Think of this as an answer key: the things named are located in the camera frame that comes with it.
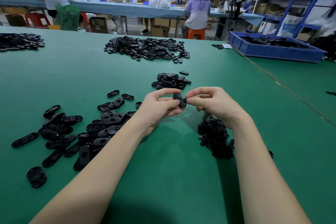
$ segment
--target floor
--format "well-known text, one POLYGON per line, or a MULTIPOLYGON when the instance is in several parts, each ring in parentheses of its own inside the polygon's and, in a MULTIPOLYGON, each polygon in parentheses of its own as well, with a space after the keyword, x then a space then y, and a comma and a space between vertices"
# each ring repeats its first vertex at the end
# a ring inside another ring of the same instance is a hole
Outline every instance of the floor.
MULTIPOLYGON (((90 14, 87 13, 87 17, 90 18, 92 16, 97 16, 95 14, 90 14)), ((47 15, 47 18, 49 20, 49 22, 52 24, 52 18, 47 15)), ((2 24, 4 26, 10 26, 5 14, 0 14, 0 21, 2 22, 2 24)), ((115 23, 112 21, 112 19, 108 19, 107 20, 107 27, 109 30, 110 34, 122 34, 121 33, 121 27, 118 26, 118 32, 117 32, 117 27, 115 25, 115 23)), ((139 20, 135 17, 135 18, 127 18, 127 27, 128 27, 128 35, 138 35, 138 36, 151 36, 151 33, 142 33, 142 31, 145 29, 145 26, 141 24, 141 22, 139 22, 139 20)), ((205 40, 214 40, 215 38, 215 34, 216 34, 216 28, 217 28, 217 23, 213 23, 211 26, 210 30, 205 30, 205 40)), ((171 28, 169 31, 169 37, 175 37, 175 28, 171 28)), ((182 33, 181 33, 181 29, 179 29, 178 31, 178 38, 182 38, 182 33)))

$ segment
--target blue plastic crate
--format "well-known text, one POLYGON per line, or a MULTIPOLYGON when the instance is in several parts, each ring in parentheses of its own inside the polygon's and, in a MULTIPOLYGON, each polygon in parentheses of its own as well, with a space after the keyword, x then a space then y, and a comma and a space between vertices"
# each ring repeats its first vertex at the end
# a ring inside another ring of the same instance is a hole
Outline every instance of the blue plastic crate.
POLYGON ((272 58, 272 59, 285 59, 285 60, 296 60, 296 61, 306 61, 306 62, 319 62, 323 58, 326 51, 306 44, 304 42, 298 41, 290 37, 273 36, 273 35, 260 35, 245 32, 230 32, 228 42, 233 45, 237 50, 239 50, 245 56, 251 57, 261 57, 261 58, 272 58), (306 49, 299 48, 289 48, 289 47, 279 47, 279 46, 269 46, 261 44, 251 44, 241 39, 242 36, 249 36, 252 38, 264 37, 264 38, 286 38, 287 41, 299 43, 307 46, 306 49))

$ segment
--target lavender t-shirt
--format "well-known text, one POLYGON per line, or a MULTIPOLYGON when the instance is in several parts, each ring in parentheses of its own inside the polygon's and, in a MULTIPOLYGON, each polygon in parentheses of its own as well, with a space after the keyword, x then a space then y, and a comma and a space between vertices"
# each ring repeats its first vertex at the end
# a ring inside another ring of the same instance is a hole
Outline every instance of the lavender t-shirt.
POLYGON ((208 14, 211 11, 210 0, 190 0, 185 7, 187 12, 191 12, 185 25, 191 29, 203 29, 207 26, 208 14))

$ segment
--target green table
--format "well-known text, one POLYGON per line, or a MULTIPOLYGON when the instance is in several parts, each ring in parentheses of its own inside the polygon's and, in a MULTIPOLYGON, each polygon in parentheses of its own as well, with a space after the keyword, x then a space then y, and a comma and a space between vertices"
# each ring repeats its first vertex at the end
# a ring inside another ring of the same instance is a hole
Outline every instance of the green table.
MULTIPOLYGON (((72 169, 76 157, 62 157, 44 169, 48 180, 43 187, 33 189, 26 179, 27 171, 52 151, 42 138, 18 149, 11 143, 38 131, 46 109, 60 104, 67 115, 82 115, 73 127, 77 134, 100 117, 96 107, 109 100, 108 92, 134 95, 120 108, 133 111, 153 91, 157 73, 180 70, 189 72, 192 81, 182 95, 199 86, 220 86, 237 100, 313 223, 335 222, 336 128, 235 50, 185 40, 191 58, 183 64, 137 62, 103 52, 113 35, 15 27, 0 32, 36 33, 46 44, 39 51, 0 54, 1 223, 27 223, 77 174, 72 169)), ((161 122, 137 149, 103 223, 242 223, 235 159, 217 160, 200 146, 201 121, 202 113, 188 106, 161 122)))
POLYGON ((336 127, 336 97, 326 93, 336 91, 336 62, 250 60, 336 127))

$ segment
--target light blue tablecloth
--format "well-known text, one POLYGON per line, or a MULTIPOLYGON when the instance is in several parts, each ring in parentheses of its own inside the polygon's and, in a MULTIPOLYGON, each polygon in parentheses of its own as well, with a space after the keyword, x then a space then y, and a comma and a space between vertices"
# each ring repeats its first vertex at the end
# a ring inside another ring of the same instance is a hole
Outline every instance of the light blue tablecloth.
MULTIPOLYGON (((169 18, 169 17, 182 17, 188 16, 190 13, 184 11, 184 9, 165 9, 149 7, 148 5, 137 4, 123 4, 115 2, 82 2, 82 1, 70 1, 71 4, 78 7, 83 12, 101 13, 101 14, 113 14, 130 17, 142 17, 142 18, 169 18)), ((0 5, 25 5, 31 7, 43 7, 46 8, 45 2, 38 0, 0 0, 0 5)), ((222 14, 219 12, 211 11, 211 17, 228 17, 228 14, 222 14)), ((246 20, 254 26, 258 26, 263 17, 255 14, 242 14, 240 18, 246 20)))

